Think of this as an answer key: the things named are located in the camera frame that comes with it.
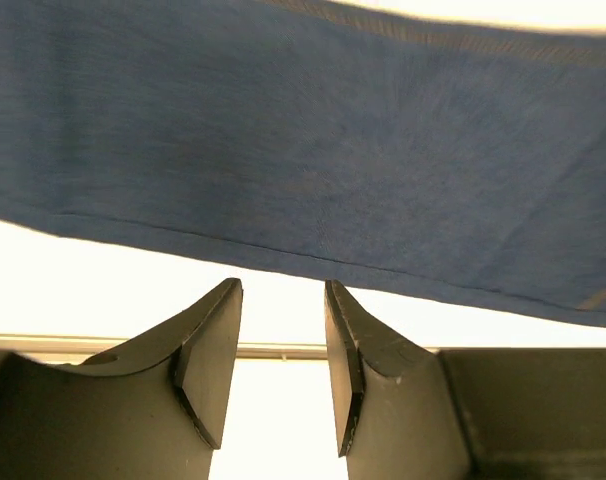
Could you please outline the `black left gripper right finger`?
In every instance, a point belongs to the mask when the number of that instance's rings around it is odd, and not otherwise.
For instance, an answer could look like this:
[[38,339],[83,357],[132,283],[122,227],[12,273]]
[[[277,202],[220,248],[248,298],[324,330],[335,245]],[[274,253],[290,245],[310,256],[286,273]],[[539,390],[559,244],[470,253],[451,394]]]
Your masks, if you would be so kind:
[[352,479],[606,479],[606,348],[426,350],[324,288]]

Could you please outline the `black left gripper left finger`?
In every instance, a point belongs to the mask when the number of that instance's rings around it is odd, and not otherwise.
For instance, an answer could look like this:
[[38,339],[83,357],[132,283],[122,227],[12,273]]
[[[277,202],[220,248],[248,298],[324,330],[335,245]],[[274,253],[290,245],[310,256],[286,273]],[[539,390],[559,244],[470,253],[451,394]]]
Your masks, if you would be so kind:
[[0,350],[0,479],[205,479],[222,443],[243,290],[230,278],[78,365]]

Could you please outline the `dark blue denim trousers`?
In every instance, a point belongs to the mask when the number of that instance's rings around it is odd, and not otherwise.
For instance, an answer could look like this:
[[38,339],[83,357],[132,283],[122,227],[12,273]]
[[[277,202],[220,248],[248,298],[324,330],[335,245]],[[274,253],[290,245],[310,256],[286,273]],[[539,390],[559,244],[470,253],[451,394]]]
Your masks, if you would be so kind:
[[0,219],[606,327],[606,36],[0,1]]

